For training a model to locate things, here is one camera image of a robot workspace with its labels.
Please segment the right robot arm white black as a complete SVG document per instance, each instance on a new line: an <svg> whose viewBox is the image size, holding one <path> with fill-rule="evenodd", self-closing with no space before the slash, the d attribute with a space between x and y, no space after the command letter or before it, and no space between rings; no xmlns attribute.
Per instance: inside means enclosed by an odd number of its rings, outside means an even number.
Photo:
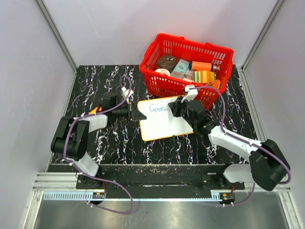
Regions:
<svg viewBox="0 0 305 229"><path fill-rule="evenodd" d="M197 100L182 101L178 97L168 106L173 116L181 117L196 135L247 161L246 164L224 166L216 178L220 188L227 189L236 182L251 182L266 191L272 191L277 185L290 182L290 166L273 140L262 142L234 134L208 118L204 107Z"/></svg>

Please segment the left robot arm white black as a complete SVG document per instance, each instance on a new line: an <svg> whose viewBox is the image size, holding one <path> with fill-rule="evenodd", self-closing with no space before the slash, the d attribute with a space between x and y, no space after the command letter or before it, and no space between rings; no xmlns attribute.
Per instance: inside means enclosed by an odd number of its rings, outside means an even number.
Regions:
<svg viewBox="0 0 305 229"><path fill-rule="evenodd" d="M87 174L86 182L94 189L102 186L103 177L98 174L98 164L87 152L89 133L106 128L107 125L113 124L120 117L130 121L147 119L127 95L124 95L123 98L125 101L119 104L116 94L105 94L101 104L76 123L74 123L77 120L76 117L62 117L51 142L51 152L66 156L70 163Z"/></svg>

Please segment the white board yellow frame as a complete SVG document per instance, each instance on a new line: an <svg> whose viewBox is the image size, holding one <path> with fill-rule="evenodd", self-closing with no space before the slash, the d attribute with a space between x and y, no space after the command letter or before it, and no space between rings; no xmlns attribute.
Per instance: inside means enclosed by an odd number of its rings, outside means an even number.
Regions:
<svg viewBox="0 0 305 229"><path fill-rule="evenodd" d="M177 97L142 100L137 104L138 110L146 116L140 121L143 141L153 141L172 136L192 134L193 129L182 117L174 117L168 103L176 101Z"/></svg>

